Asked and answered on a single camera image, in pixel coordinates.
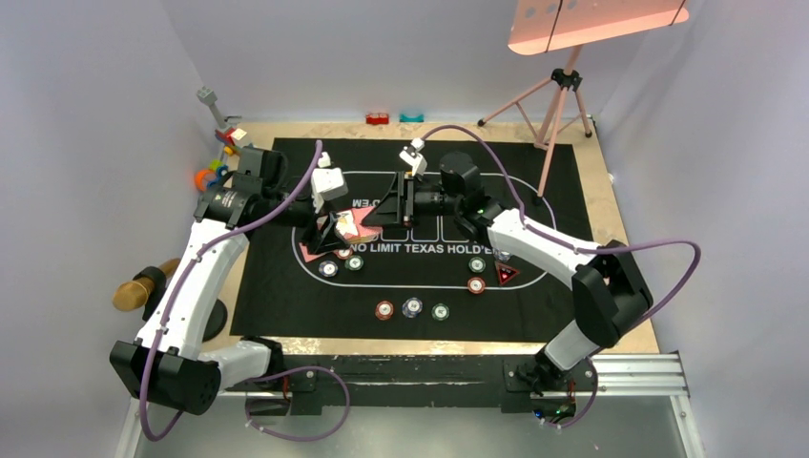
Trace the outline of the red backed playing card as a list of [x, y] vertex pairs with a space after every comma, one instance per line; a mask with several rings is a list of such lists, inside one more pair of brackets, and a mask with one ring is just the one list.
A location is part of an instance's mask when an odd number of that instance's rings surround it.
[[300, 251], [301, 251], [301, 258], [302, 258], [304, 263], [312, 262], [312, 261], [317, 260], [318, 258], [321, 257], [321, 255], [311, 254], [308, 251], [307, 247], [302, 243], [299, 244], [299, 248], [300, 248]]

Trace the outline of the pink playing card box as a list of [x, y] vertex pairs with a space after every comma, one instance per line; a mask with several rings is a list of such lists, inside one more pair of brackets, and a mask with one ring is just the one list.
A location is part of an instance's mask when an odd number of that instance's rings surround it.
[[369, 243], [377, 240], [383, 229], [363, 223], [374, 207], [358, 207], [346, 209], [335, 214], [337, 231], [349, 244]]

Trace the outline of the red poker chip stack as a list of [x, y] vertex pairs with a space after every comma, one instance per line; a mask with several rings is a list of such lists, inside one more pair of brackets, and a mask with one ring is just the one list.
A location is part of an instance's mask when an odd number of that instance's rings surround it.
[[389, 301], [378, 302], [375, 307], [375, 317], [380, 321], [386, 321], [393, 317], [395, 312], [394, 305]]

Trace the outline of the blue poker chip stack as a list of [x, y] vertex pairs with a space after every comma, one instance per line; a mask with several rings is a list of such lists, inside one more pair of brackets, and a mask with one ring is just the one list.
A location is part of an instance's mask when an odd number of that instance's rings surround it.
[[405, 300], [402, 305], [402, 313], [409, 319], [418, 317], [423, 309], [423, 302], [415, 297]]

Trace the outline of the green poker chip stack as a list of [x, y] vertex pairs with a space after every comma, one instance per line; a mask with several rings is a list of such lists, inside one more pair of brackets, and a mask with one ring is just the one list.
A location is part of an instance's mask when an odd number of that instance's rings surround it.
[[449, 314], [449, 307], [443, 303], [437, 303], [431, 309], [431, 317], [435, 321], [444, 321], [449, 317]]

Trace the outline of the red triangular button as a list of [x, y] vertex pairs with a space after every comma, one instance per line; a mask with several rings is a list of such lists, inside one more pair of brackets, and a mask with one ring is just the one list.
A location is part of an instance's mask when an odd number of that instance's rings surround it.
[[520, 274], [520, 271], [512, 266], [497, 261], [495, 263], [495, 273], [499, 286], [505, 286]]

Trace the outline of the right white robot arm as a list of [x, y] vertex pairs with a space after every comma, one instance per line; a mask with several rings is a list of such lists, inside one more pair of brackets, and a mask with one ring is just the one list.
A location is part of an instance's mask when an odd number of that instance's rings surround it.
[[464, 153], [440, 160], [440, 178], [424, 176], [417, 138], [400, 158], [382, 200], [363, 218], [366, 226], [404, 229], [422, 217], [449, 216], [468, 240], [505, 251], [552, 275], [572, 293], [573, 319], [536, 354], [535, 374], [549, 388], [568, 381], [573, 368], [600, 348], [614, 346], [651, 309], [653, 297], [628, 246], [606, 246], [567, 236], [525, 214], [522, 200], [508, 207], [489, 195], [479, 167]]

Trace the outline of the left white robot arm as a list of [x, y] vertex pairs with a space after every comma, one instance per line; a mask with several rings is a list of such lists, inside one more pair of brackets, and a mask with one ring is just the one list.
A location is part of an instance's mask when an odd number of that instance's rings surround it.
[[315, 153], [298, 185], [276, 189], [264, 176], [273, 151], [252, 150], [256, 170], [229, 172], [200, 196], [186, 251], [171, 281], [161, 282], [163, 295], [136, 338], [115, 343], [110, 362], [145, 416], [151, 405], [177, 415], [206, 412], [225, 388], [251, 381], [259, 389], [281, 384], [284, 364], [280, 345], [246, 337], [213, 352], [203, 352], [204, 330], [218, 294], [252, 233], [274, 221], [303, 227], [317, 220], [312, 198], [299, 200], [317, 174], [339, 177], [322, 168], [326, 155], [317, 141]]

